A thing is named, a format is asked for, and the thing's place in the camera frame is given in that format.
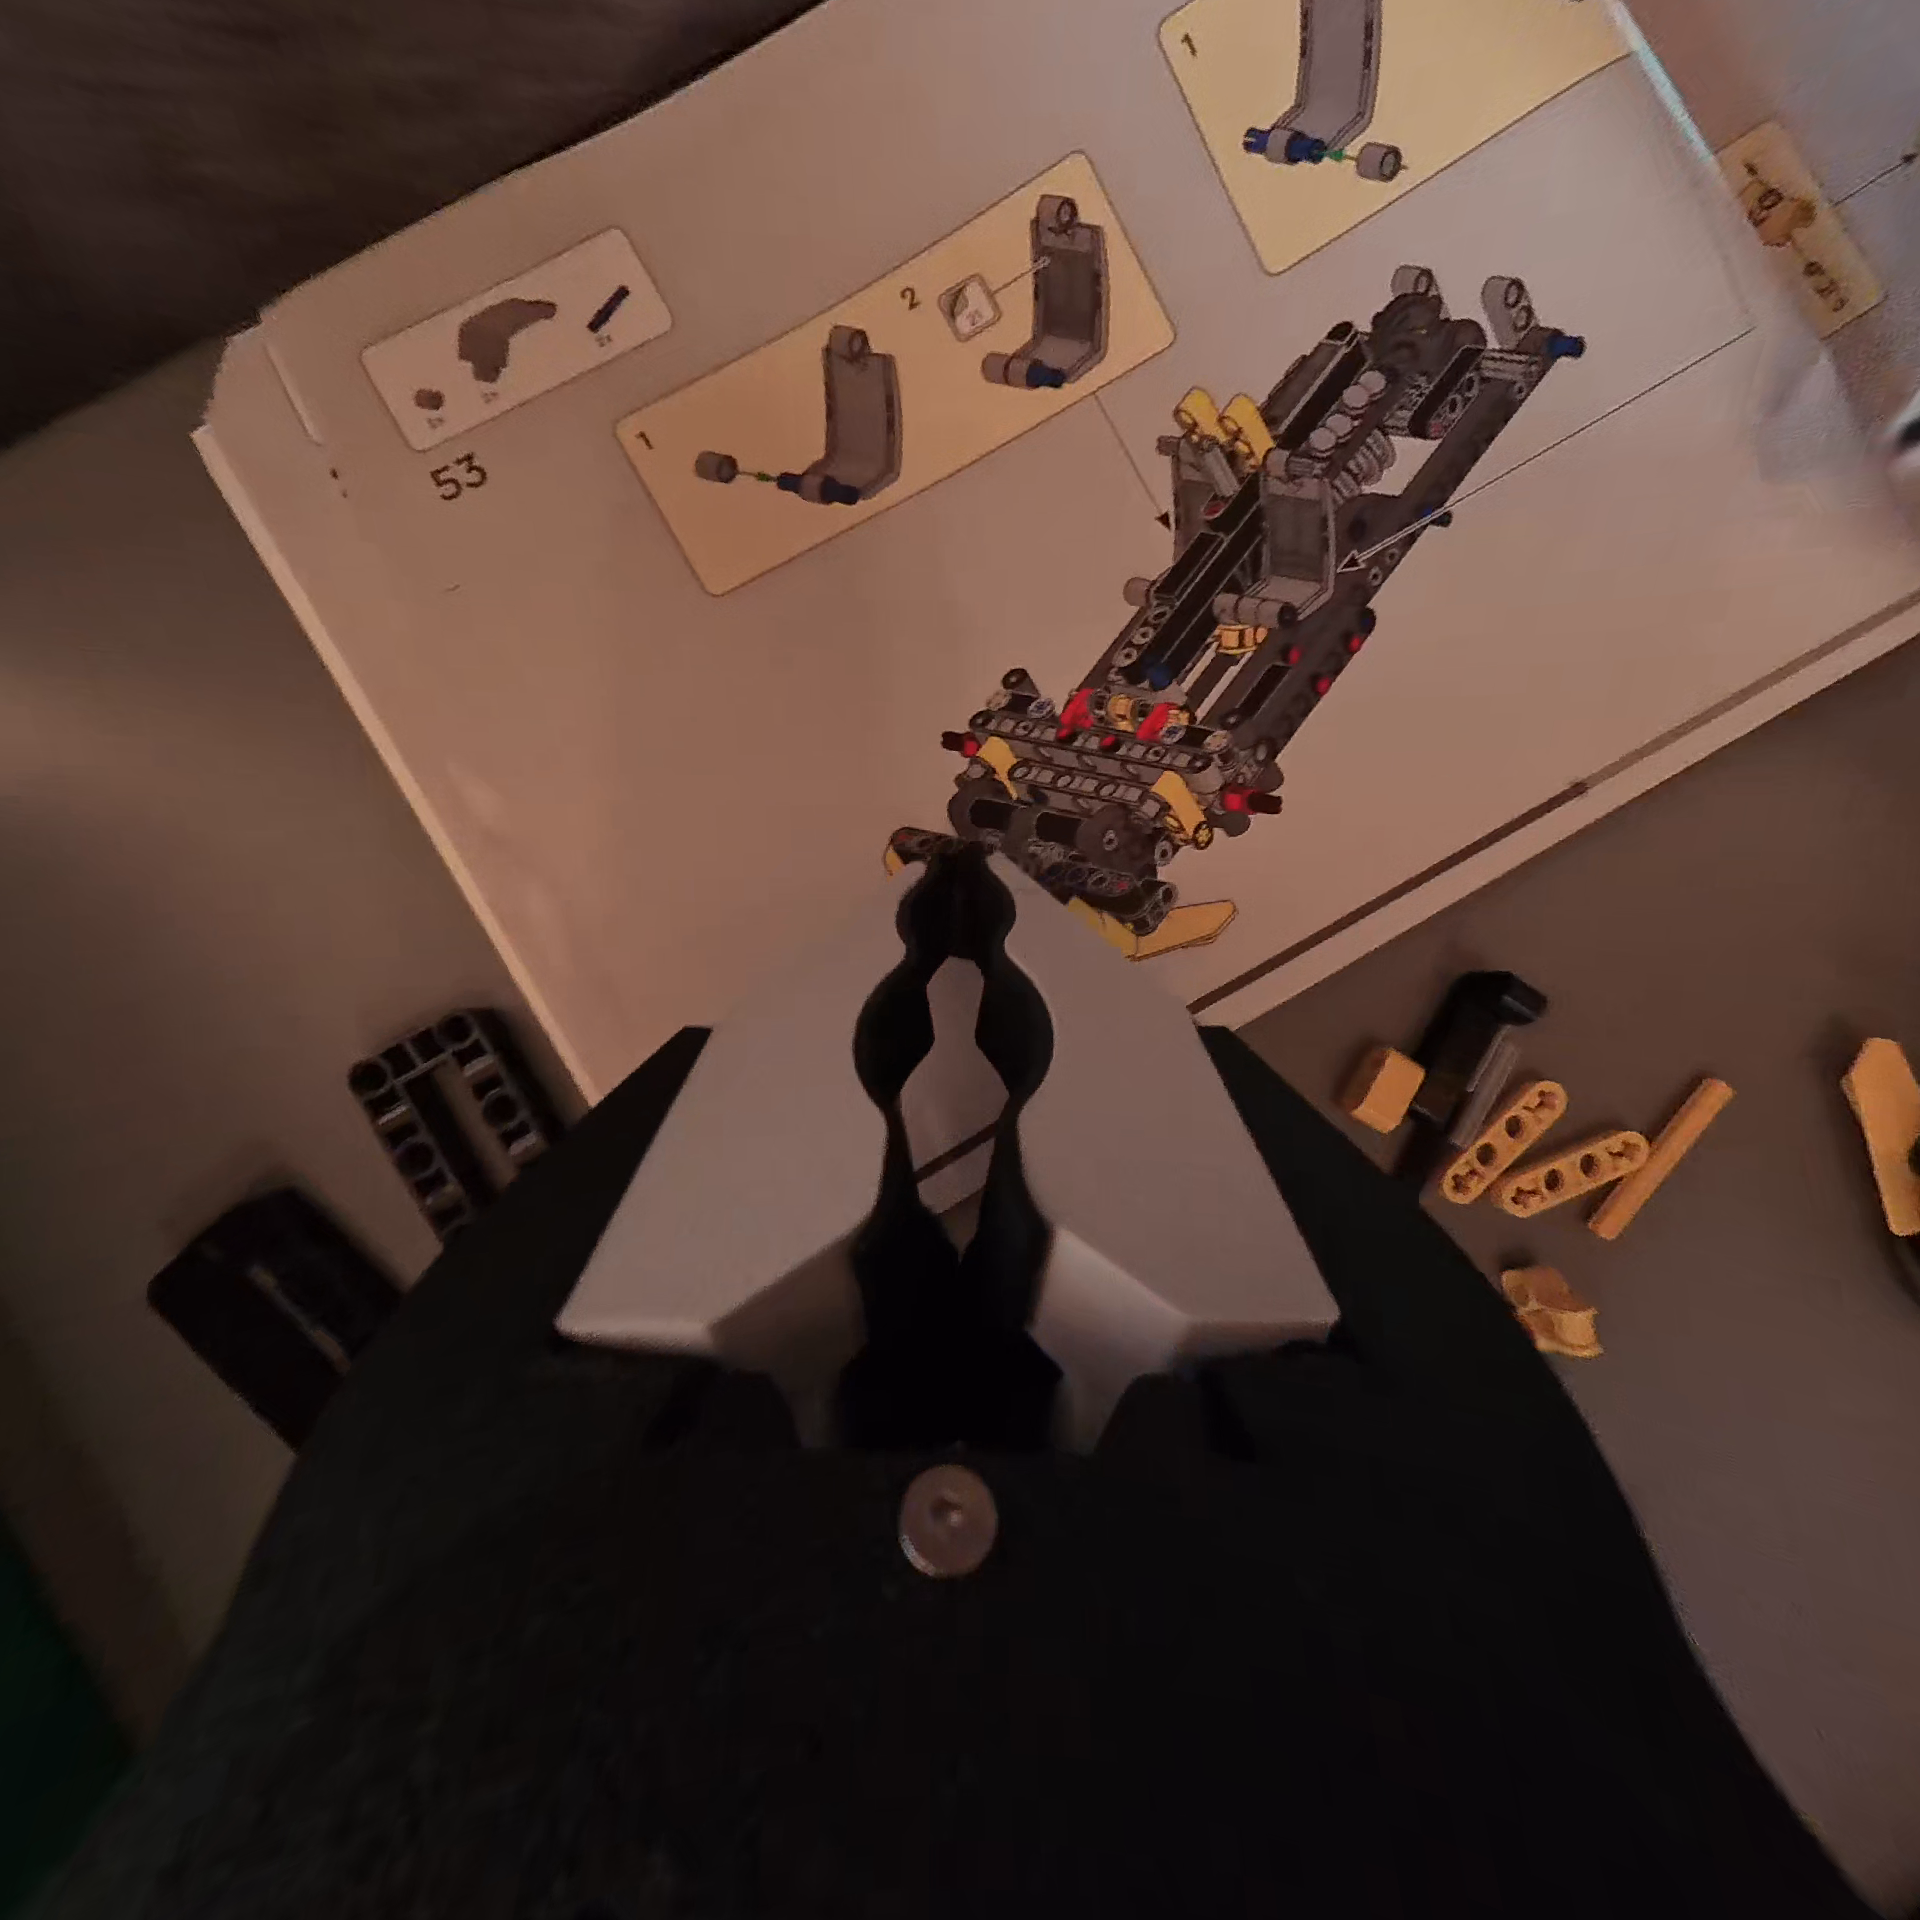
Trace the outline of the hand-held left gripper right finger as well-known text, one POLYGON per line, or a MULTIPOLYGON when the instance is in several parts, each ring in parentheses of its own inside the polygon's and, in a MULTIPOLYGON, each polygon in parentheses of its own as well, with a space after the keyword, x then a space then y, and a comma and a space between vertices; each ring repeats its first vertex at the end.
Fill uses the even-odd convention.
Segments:
POLYGON ((1015 1106, 977 1038, 993 955, 967 919, 928 985, 921 1194, 981 1192, 993 1126, 1017 1118, 1025 1185, 1050 1234, 1026 1329, 1061 1376, 1043 1447, 1087 1453, 1141 1376, 1323 1339, 1338 1305, 1181 1000, 1005 862, 932 857, 921 899, 1013 907, 997 955, 1037 992, 1050 1058, 1015 1106))

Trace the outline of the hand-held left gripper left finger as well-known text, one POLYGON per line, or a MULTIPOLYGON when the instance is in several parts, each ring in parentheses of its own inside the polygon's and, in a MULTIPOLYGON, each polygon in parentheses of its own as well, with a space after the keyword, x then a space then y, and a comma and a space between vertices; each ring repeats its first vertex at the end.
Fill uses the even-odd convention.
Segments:
POLYGON ((800 1438, 832 1438, 863 1344, 848 1242, 881 1191, 885 1119, 855 1024, 904 955, 906 867, 759 975, 711 1030, 568 1296, 565 1341, 769 1376, 800 1438))

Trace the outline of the lego instruction booklet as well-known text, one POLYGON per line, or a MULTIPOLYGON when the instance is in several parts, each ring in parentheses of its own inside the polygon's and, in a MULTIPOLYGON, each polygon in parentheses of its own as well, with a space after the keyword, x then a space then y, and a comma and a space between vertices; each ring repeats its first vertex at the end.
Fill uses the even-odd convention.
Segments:
POLYGON ((824 5, 231 337, 196 431, 594 1094, 960 776, 1255 1017, 1896 641, 1623 5, 824 5))

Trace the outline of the dark ribbed lego panel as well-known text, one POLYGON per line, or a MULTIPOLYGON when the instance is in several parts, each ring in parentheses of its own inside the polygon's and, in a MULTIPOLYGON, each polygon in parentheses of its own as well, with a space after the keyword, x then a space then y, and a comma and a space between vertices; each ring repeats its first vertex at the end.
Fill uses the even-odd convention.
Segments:
POLYGON ((381 1154, 439 1242, 457 1239, 568 1133, 507 1018, 469 1005, 346 1071, 381 1154))

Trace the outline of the pile of yellow lego pieces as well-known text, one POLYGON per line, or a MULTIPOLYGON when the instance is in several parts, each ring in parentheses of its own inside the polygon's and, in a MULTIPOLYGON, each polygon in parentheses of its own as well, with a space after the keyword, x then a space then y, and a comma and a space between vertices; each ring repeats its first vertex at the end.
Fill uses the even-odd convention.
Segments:
MULTIPOLYGON (((1352 1064, 1338 1106, 1378 1137, 1403 1136, 1392 1175, 1453 1206, 1488 1206, 1509 1221, 1586 1208, 1586 1232, 1618 1240, 1669 1185, 1735 1098, 1700 1077, 1652 1137, 1626 1126, 1565 1136, 1571 1090, 1523 1077, 1520 1038, 1547 1014, 1547 995, 1520 974, 1457 975, 1411 1049, 1373 1043, 1352 1064)), ((1863 1039, 1840 1073, 1899 1287, 1916 1310, 1917 1078, 1909 1049, 1863 1039)), ((1511 1264, 1497 1288, 1536 1353, 1602 1354, 1599 1307, 1547 1264, 1511 1264)))

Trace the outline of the flat black lego plate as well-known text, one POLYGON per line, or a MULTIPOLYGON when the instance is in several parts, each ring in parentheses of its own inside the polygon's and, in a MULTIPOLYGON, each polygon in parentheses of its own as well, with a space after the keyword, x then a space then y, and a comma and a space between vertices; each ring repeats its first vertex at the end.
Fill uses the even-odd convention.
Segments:
POLYGON ((394 1275, 296 1185, 220 1214, 147 1285, 159 1318, 291 1451, 400 1297, 394 1275))

